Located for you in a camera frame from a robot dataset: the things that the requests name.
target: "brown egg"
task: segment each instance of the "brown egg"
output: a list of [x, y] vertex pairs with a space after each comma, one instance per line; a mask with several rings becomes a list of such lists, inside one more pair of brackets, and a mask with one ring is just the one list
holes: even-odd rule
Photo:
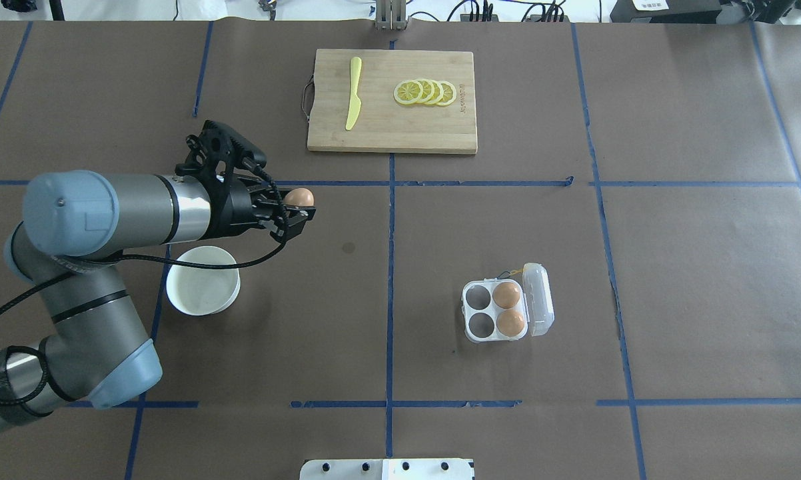
[[525, 328], [525, 318], [516, 310], [504, 310], [498, 316], [498, 331], [507, 337], [516, 337]]
[[312, 195], [310, 189], [292, 189], [292, 191], [288, 192], [288, 195], [285, 195], [283, 200], [285, 205], [291, 205], [291, 207], [315, 206], [315, 196]]
[[519, 291], [519, 285], [513, 282], [501, 282], [492, 291], [492, 300], [495, 300], [495, 304], [502, 308], [516, 307], [520, 297], [522, 297], [522, 292]]

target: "yellow knife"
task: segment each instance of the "yellow knife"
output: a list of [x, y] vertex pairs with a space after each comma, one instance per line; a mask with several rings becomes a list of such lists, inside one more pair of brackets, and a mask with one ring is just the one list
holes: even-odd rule
[[350, 104], [348, 106], [348, 122], [345, 125], [347, 131], [352, 130], [359, 118], [359, 111], [362, 101], [359, 99], [359, 78], [362, 73], [362, 59], [353, 57], [350, 59]]

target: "white bowl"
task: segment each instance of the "white bowl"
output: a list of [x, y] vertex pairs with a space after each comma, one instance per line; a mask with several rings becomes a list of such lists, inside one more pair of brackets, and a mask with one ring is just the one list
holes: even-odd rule
[[[236, 263], [226, 250], [210, 245], [187, 250], [180, 261], [230, 265]], [[173, 265], [167, 276], [167, 297], [179, 312], [188, 315], [213, 315], [225, 310], [238, 298], [240, 273], [238, 269], [208, 270], [206, 268]]]

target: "cutting board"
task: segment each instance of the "cutting board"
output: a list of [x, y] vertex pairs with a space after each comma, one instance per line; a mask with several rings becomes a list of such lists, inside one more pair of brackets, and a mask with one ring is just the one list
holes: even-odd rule
[[[362, 109], [353, 130], [346, 131], [352, 57], [362, 59]], [[420, 78], [451, 82], [458, 90], [454, 103], [398, 104], [395, 85]], [[310, 150], [330, 152], [477, 153], [473, 54], [319, 49], [307, 143]]]

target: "brown table surface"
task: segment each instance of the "brown table surface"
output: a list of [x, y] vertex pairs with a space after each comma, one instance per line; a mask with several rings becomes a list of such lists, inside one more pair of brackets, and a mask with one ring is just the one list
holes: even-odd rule
[[[473, 51], [479, 153], [308, 152], [318, 48]], [[174, 310], [160, 265], [121, 265], [163, 379], [1, 434], [0, 479], [296, 479], [387, 456], [485, 479], [801, 479], [801, 27], [0, 23], [0, 304], [26, 288], [1, 246], [27, 180], [171, 172], [203, 119], [318, 215], [212, 317]], [[470, 343], [462, 286], [526, 261], [549, 271], [552, 330]], [[26, 301], [0, 348], [52, 331]]]

